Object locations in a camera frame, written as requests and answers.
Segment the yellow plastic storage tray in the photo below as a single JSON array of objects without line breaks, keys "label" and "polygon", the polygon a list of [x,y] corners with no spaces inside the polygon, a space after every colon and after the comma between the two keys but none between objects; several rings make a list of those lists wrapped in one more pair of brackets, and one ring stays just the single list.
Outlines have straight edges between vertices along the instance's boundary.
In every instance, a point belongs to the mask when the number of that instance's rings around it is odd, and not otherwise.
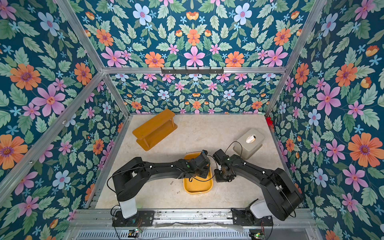
[{"label": "yellow plastic storage tray", "polygon": [[206,178],[194,177],[191,179],[183,179],[184,190],[191,194],[205,194],[213,188],[213,173],[210,169]]}]

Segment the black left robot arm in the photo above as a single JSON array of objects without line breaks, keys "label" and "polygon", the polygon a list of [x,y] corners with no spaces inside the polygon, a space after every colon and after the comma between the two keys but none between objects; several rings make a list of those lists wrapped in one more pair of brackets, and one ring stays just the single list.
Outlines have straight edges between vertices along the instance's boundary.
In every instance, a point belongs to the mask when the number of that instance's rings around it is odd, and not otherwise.
[{"label": "black left robot arm", "polygon": [[110,179],[113,181],[120,210],[124,219],[137,214],[136,195],[150,181],[161,179],[206,178],[211,169],[208,152],[203,150],[192,159],[179,159],[167,163],[144,162],[135,157],[115,171]]}]

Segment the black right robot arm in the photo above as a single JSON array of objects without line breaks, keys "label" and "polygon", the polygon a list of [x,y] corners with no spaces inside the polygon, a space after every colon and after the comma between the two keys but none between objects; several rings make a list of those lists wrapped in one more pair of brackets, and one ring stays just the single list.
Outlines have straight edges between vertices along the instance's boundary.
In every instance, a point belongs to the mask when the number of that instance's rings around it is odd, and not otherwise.
[{"label": "black right robot arm", "polygon": [[284,221],[303,202],[304,198],[288,174],[281,168],[265,169],[251,164],[238,155],[228,156],[223,150],[214,153],[215,162],[221,166],[215,170],[216,182],[232,182],[242,177],[257,185],[264,200],[259,203],[262,210]]}]

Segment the beige tissue box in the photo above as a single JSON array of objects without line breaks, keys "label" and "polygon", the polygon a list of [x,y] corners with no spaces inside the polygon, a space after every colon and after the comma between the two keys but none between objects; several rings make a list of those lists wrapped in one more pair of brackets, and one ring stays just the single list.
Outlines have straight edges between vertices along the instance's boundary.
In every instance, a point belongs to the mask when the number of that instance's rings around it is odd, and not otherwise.
[{"label": "beige tissue box", "polygon": [[242,159],[248,160],[263,146],[264,140],[265,136],[261,132],[250,129],[235,141],[233,150]]}]

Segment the orange wooden two-tier shelf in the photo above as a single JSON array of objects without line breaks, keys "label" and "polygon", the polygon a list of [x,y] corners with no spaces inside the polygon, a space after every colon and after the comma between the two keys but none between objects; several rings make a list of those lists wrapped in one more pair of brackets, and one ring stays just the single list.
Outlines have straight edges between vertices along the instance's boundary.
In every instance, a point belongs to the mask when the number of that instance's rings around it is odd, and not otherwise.
[{"label": "orange wooden two-tier shelf", "polygon": [[132,133],[137,138],[137,143],[145,151],[152,149],[178,128],[174,117],[175,113],[166,109],[133,130]]}]

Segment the red object in corner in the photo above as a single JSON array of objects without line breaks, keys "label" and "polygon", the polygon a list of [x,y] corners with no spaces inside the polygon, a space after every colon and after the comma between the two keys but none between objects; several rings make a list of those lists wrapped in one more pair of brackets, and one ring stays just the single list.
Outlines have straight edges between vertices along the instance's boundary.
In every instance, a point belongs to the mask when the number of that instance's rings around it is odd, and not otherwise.
[{"label": "red object in corner", "polygon": [[273,129],[274,128],[274,122],[273,122],[272,118],[271,117],[267,117],[266,121],[267,121],[267,125],[269,126],[269,128]]}]

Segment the small circuit board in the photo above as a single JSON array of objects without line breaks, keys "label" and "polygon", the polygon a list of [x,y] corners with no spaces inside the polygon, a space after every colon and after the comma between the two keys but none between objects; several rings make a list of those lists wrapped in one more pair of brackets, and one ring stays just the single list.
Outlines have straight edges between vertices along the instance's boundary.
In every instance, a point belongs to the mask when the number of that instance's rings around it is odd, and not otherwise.
[{"label": "small circuit board", "polygon": [[128,230],[126,237],[127,238],[137,238],[140,233],[141,233],[141,230],[139,230],[139,229]]}]

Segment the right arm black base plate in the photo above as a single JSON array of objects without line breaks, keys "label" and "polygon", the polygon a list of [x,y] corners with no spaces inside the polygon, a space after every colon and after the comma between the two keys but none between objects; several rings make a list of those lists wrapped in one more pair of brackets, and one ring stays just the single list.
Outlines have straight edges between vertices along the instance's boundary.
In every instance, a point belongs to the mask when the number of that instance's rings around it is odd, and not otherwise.
[{"label": "right arm black base plate", "polygon": [[233,224],[252,227],[272,227],[273,215],[265,200],[256,199],[244,209],[232,208]]}]

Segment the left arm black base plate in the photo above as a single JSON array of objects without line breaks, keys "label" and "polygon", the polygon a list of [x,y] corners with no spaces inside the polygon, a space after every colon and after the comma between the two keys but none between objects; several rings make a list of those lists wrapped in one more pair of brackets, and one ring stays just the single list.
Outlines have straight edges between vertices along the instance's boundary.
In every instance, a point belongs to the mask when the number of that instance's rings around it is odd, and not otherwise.
[{"label": "left arm black base plate", "polygon": [[121,210],[117,210],[113,214],[113,223],[112,226],[116,228],[122,227],[150,227],[153,225],[154,221],[154,211],[143,211],[138,210],[138,212],[129,217],[124,218]]}]

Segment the black hook rail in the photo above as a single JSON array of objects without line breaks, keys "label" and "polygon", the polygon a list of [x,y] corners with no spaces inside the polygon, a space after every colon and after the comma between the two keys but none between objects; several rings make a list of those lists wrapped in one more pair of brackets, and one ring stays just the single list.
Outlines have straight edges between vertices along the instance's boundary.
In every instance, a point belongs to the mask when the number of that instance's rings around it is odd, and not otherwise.
[{"label": "black hook rail", "polygon": [[224,68],[206,68],[206,67],[196,67],[196,68],[161,68],[162,74],[180,74],[180,75],[189,75],[189,74],[201,74],[201,75],[211,75],[211,74],[223,74],[225,71]]}]

